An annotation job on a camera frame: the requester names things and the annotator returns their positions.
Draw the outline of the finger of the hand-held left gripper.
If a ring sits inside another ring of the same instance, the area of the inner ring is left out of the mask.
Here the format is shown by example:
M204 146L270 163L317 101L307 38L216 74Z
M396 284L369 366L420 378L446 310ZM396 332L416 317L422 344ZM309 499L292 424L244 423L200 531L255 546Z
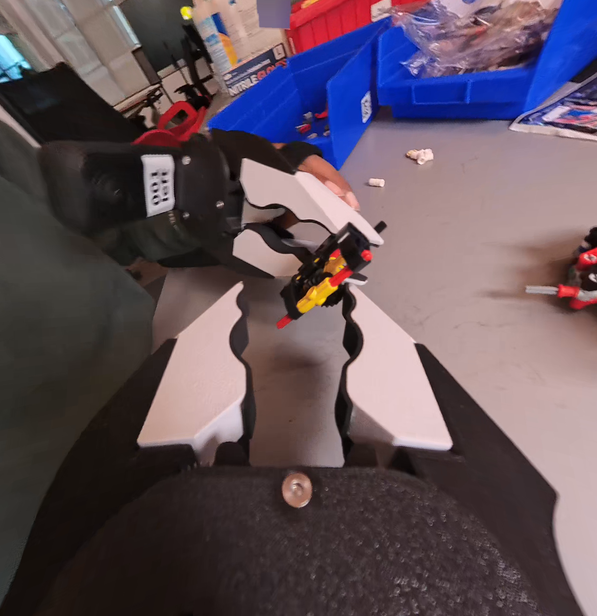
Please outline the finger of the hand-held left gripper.
M273 278L291 278L318 244L287 235L285 229L271 224L248 224L234 239L233 257Z
M244 158L240 184L246 201L255 209L283 208L300 222L318 224L331 235L346 225L352 225L371 246L384 243L381 235L361 214L309 173L289 174Z

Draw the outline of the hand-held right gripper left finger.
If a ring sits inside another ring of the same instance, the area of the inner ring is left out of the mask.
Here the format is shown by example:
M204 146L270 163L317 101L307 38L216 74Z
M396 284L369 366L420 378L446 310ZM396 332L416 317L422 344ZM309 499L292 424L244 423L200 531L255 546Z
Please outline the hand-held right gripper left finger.
M236 283L177 337L137 444L187 445L200 466L236 443L249 457L256 406L244 284Z

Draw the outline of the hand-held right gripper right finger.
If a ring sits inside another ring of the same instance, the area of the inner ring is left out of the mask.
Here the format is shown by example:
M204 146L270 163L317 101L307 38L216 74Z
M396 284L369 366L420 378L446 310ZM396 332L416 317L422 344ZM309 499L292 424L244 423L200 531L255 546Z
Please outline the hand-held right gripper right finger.
M344 466L379 452L452 452L453 440L415 340L358 287L344 292L342 366L334 404Z

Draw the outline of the black yellow lego wing assembly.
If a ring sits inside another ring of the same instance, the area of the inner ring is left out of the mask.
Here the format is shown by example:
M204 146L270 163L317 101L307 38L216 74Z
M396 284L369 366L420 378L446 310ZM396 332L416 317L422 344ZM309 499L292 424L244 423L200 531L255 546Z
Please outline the black yellow lego wing assembly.
M374 234L368 236L349 222L315 248L302 240L283 238L285 246L297 252L300 266L280 293L286 314L278 320L277 329L287 327L315 307L335 305L342 298L342 286L349 281L363 283L361 271L371 263L373 251L383 245L381 234L386 227L381 221L370 228Z

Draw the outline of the scattered red white lego pieces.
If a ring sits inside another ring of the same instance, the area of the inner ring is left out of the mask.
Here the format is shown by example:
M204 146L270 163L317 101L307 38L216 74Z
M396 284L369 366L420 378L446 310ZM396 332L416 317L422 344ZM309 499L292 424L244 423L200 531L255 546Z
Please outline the scattered red white lego pieces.
M303 113L302 120L295 125L295 132L302 138L309 141L329 137L331 129L329 126L329 110L325 108L321 112Z

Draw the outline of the lego car chassis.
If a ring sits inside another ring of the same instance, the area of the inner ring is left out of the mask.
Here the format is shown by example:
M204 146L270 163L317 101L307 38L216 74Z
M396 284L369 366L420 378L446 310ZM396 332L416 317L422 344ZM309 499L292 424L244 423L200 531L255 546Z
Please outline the lego car chassis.
M528 295L566 299L571 310L597 305L597 227L592 227L573 254L564 284L526 286Z

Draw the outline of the clear bags of lego parts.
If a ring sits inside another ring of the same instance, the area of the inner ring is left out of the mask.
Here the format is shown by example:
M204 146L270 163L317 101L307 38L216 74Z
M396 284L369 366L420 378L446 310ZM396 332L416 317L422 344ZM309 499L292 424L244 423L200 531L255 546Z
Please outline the clear bags of lego parts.
M414 1L390 9L416 47L401 65L415 78L495 72L539 56L561 1Z

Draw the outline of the red plastic cart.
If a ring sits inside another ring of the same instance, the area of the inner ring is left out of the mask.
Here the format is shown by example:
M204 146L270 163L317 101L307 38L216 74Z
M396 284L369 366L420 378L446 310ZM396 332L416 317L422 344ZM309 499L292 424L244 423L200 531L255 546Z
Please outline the red plastic cart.
M145 132L132 145L180 148L200 132L207 109L201 107L196 110L188 102L176 102L164 112L154 129Z

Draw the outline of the blue plastic storage bin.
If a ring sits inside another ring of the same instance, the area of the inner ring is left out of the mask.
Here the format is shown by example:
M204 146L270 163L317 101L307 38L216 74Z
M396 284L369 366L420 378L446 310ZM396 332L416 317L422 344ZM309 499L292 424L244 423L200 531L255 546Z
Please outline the blue plastic storage bin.
M377 51L392 26L380 21L302 52L287 67L246 90L207 123L209 129L244 131L270 142L302 141L318 147L340 169L379 111ZM329 137L312 141L295 132L303 113L329 110Z
M519 68L416 78L402 66L416 50L401 27L380 35L377 95L394 118L513 120L597 58L597 1L564 1L537 59Z

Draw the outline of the blue white cardboard box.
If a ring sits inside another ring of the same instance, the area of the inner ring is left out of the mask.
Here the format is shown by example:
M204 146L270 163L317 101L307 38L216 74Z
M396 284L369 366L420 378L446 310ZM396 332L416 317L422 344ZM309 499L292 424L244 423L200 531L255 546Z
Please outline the blue white cardboard box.
M225 72L223 74L225 92L230 97L239 96L278 67L287 67L286 47L282 42Z

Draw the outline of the white bottle blue label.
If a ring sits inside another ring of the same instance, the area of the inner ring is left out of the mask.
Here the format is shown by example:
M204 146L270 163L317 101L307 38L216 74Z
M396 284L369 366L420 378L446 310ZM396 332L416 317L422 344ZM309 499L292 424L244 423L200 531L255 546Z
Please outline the white bottle blue label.
M238 64L238 55L215 1L193 1L192 20L208 51L222 91L229 94L227 81Z

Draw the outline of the black angled panel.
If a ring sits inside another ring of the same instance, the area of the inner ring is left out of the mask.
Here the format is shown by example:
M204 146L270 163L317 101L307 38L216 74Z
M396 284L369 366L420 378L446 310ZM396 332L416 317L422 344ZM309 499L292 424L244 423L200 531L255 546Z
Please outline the black angled panel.
M0 106L37 143L132 143L146 131L108 104L65 63L0 83Z

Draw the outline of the red plastic storage bin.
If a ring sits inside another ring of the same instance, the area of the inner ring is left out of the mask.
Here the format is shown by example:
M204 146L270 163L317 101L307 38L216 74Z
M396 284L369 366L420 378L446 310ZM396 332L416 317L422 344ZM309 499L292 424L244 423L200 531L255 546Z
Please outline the red plastic storage bin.
M290 8L286 40L292 56L351 32L374 26L392 15L390 10L414 11L426 1L296 1Z

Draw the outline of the black tv screen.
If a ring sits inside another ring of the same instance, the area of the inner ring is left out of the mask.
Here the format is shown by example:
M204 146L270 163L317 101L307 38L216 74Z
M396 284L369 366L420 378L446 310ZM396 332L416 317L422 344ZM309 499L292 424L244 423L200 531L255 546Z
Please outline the black tv screen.
M183 7L192 1L122 1L120 9L138 38L153 68L160 72L171 65L171 58L183 58Z

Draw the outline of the person's green sweatshirt torso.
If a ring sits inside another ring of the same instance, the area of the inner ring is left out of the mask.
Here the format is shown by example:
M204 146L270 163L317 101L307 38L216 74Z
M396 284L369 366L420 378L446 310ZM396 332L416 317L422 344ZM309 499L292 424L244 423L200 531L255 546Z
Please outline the person's green sweatshirt torso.
M54 218L37 149L0 120L0 606L64 458L149 356L153 315Z

